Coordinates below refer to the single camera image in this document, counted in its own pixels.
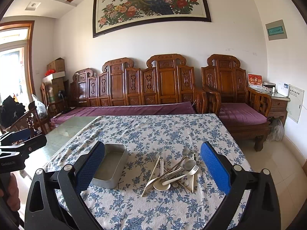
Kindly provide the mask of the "person's left hand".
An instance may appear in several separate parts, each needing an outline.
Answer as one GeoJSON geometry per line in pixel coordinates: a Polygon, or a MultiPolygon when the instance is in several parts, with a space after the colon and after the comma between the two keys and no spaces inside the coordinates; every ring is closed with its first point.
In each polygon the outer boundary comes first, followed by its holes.
{"type": "Polygon", "coordinates": [[[14,212],[20,209],[19,188],[16,177],[13,173],[10,174],[7,204],[14,212]]]}

